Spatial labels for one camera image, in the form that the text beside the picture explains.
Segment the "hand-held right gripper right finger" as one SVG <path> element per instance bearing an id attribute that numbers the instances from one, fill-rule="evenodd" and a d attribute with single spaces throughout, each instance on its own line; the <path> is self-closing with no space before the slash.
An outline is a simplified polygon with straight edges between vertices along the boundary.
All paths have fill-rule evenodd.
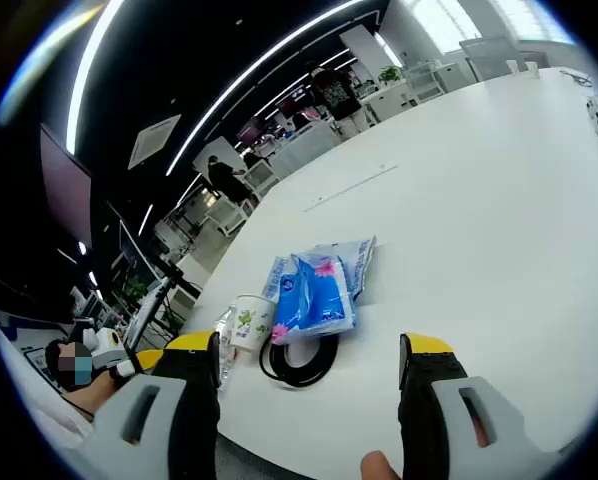
<path id="1" fill-rule="evenodd" d="M 526 435 L 522 413 L 470 376 L 444 341 L 400 335 L 404 479 L 542 479 L 561 461 Z"/>

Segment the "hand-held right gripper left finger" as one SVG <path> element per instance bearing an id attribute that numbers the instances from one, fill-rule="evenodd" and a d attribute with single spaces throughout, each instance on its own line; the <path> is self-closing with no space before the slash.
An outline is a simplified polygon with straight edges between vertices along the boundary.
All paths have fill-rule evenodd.
<path id="1" fill-rule="evenodd" d="M 97 410 L 67 463 L 83 479 L 215 478 L 219 345 L 214 330 L 171 341 Z"/>

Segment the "person's right hand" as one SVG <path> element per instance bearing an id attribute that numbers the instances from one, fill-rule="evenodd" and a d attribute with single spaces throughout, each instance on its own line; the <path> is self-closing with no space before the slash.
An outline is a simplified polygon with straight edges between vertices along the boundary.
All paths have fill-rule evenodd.
<path id="1" fill-rule="evenodd" d="M 368 452 L 360 464 L 362 480 L 400 480 L 382 451 Z"/>

